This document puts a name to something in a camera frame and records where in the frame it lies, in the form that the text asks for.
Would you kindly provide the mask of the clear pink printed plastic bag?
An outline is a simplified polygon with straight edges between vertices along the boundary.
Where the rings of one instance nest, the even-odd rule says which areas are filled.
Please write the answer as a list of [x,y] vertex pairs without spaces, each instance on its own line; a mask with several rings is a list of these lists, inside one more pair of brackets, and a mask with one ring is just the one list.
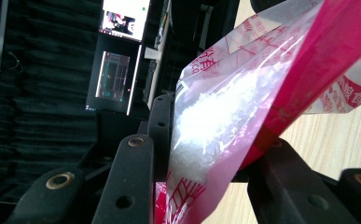
[[156,224],[201,224],[235,173],[303,114],[361,106],[361,0],[284,0],[188,64],[176,85]]

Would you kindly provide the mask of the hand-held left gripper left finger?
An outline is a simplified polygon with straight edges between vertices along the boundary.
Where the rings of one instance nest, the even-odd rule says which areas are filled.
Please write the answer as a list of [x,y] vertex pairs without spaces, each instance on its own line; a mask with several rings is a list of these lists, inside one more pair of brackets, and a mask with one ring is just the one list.
[[142,131],[121,140],[91,224],[155,224],[156,184],[166,180],[173,97],[154,99]]

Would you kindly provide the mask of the bright white monitor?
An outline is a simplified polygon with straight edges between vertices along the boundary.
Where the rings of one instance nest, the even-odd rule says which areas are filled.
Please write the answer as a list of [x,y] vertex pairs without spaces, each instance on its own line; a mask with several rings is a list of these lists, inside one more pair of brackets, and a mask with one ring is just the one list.
[[141,42],[150,0],[103,0],[99,32]]

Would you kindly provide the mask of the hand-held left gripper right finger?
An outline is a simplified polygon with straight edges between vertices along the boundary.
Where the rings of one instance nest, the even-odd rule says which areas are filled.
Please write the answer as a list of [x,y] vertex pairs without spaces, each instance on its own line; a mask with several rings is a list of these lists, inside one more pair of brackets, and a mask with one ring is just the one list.
[[258,224],[358,224],[319,174],[285,140],[238,171]]

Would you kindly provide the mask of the dark curtain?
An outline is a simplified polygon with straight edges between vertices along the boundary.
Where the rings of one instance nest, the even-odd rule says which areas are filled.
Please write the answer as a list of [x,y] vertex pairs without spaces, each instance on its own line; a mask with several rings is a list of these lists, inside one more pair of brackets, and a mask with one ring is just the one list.
[[0,76],[0,201],[75,166],[95,141],[85,108],[102,0],[9,0]]

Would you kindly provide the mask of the dark screen monitor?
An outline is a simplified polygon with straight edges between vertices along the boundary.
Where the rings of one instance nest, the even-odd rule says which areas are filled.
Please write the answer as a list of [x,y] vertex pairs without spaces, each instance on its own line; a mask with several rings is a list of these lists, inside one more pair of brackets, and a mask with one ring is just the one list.
[[87,110],[131,113],[141,51],[138,42],[98,35]]

